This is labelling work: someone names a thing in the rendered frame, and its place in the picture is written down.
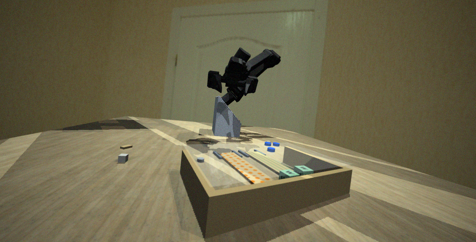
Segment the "tan open-top wooden tray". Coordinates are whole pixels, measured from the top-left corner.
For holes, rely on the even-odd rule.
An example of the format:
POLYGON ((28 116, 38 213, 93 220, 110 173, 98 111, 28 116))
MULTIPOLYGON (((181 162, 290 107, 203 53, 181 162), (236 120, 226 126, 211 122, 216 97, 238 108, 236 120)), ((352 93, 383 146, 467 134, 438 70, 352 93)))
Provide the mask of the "tan open-top wooden tray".
POLYGON ((290 143, 183 144, 180 166, 205 239, 348 194, 352 171, 290 143))

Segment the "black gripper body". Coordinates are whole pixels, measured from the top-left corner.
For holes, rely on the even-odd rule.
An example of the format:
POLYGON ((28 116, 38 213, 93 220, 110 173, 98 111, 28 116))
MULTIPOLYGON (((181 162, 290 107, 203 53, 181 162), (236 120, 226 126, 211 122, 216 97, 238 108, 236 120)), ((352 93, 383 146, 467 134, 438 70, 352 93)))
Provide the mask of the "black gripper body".
MULTIPOLYGON (((208 73, 208 82, 207 82, 207 87, 209 87, 209 88, 212 88, 213 74, 219 74, 219 72, 218 71, 211 71, 211 70, 209 71, 209 73, 208 73)), ((245 88, 246 81, 240 81, 240 78, 238 78, 238 76, 239 75, 237 73, 233 73, 233 72, 225 73, 225 76, 221 76, 221 82, 226 83, 225 87, 233 87, 233 88, 243 87, 243 88, 245 88)), ((258 82, 257 77, 248 76, 247 78, 248 79, 254 79, 254 84, 253 84, 251 93, 255 93, 256 87, 257 87, 257 82, 258 82)))

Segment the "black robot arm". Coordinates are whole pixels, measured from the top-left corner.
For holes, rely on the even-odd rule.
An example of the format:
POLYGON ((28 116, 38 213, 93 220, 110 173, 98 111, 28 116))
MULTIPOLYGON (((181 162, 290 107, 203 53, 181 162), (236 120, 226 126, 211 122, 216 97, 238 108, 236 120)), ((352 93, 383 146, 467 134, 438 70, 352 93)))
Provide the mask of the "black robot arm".
MULTIPOLYGON (((227 67, 225 67, 225 73, 237 73, 239 75, 238 78, 240 78, 240 81, 246 81, 248 76, 258 77, 267 68, 272 68, 281 62, 280 56, 273 50, 269 49, 264 49, 262 53, 255 56, 251 60, 249 60, 250 57, 251 55, 248 52, 242 48, 239 48, 236 54, 231 57, 227 67)), ((223 76, 225 76, 225 73, 223 76)), ((221 98, 228 106, 234 100, 239 102, 243 95, 243 87, 228 87, 227 94, 221 98)))

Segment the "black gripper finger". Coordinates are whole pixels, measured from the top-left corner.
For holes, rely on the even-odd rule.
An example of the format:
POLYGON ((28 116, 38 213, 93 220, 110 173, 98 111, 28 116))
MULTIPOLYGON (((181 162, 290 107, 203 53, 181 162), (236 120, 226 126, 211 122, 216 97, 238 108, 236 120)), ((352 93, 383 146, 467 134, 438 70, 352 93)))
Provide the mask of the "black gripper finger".
POLYGON ((252 92, 252 87, 254 84, 254 79, 248 79, 246 80, 245 83, 245 88, 244 88, 244 95, 246 96, 248 93, 252 92))
POLYGON ((212 77, 212 88, 222 93, 222 83, 221 83, 221 75, 220 74, 213 74, 212 77))

